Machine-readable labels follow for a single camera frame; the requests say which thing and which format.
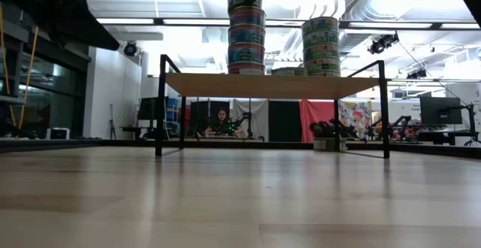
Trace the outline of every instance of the glass window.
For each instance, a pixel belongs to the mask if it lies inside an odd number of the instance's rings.
[[[27,79],[30,58],[31,56],[28,53],[23,53],[21,68],[22,81],[26,81]],[[83,95],[83,84],[81,83],[83,80],[81,80],[80,77],[81,75],[75,71],[35,57],[30,80],[31,84],[36,84],[58,92],[64,92],[70,95]]]
[[[80,130],[74,119],[75,97],[45,91],[29,86],[28,90],[20,85],[19,96],[23,97],[29,92],[25,113],[23,115],[22,130],[36,134],[39,138],[45,138],[48,128],[67,128],[71,135],[77,135]],[[15,107],[17,124],[20,121],[22,107]]]
[[[0,48],[0,74],[4,74],[4,66],[3,66],[3,50]]]

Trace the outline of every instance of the spotlight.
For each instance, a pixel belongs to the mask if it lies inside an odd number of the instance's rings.
[[[383,35],[381,38],[373,40],[372,45],[368,48],[368,52],[371,54],[379,54],[398,42],[398,33],[393,35]]]
[[[428,76],[426,70],[421,68],[417,71],[414,71],[407,75],[406,79],[419,79],[419,78],[426,78]]]
[[[123,53],[126,56],[135,56],[137,51],[137,43],[135,41],[127,41],[127,45],[123,48]]]

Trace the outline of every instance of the woman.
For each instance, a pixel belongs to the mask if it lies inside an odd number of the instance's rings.
[[[242,129],[240,127],[234,131],[236,137],[239,137],[238,135],[241,133]],[[229,121],[227,120],[227,111],[225,109],[220,108],[217,111],[217,121],[207,127],[204,131],[204,135],[205,137],[209,137],[209,135],[231,135]]]
[[[220,108],[217,111],[217,121],[207,127],[207,129],[204,131],[205,136],[208,137],[209,135],[221,133],[222,127],[227,124],[226,118],[226,111],[223,108]]]

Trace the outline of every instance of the fluorescent light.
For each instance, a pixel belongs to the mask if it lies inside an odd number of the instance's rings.
[[[376,30],[376,29],[345,29],[346,34],[373,34],[373,35],[393,35],[394,30]]]
[[[270,27],[275,26],[292,26],[292,27],[300,27],[305,20],[266,20],[265,25]]]
[[[129,18],[99,18],[97,19],[102,24],[124,25],[124,24],[143,24],[152,25],[153,19],[129,19]]]
[[[479,30],[477,23],[443,23],[441,29],[473,29]]]
[[[229,26],[227,19],[164,19],[165,25],[186,25],[186,26]]]
[[[349,28],[363,29],[428,29],[432,23],[378,23],[378,22],[353,22]]]
[[[462,79],[389,79],[391,82],[433,82],[433,83],[481,83],[481,80],[462,80]]]

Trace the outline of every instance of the black metal table leg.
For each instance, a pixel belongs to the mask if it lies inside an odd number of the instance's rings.
[[[180,103],[182,108],[180,109],[180,135],[179,135],[179,148],[183,150],[183,142],[186,136],[186,97],[182,97],[182,102]]]
[[[386,80],[384,61],[379,61],[379,89],[381,96],[381,120],[383,122],[383,152],[384,159],[389,159],[389,109],[388,82]]]
[[[340,152],[339,100],[334,100],[334,150]]]
[[[160,56],[160,76],[159,76],[159,94],[156,102],[156,157],[162,156],[162,140],[164,139],[164,113],[165,113],[165,66],[167,55]]]

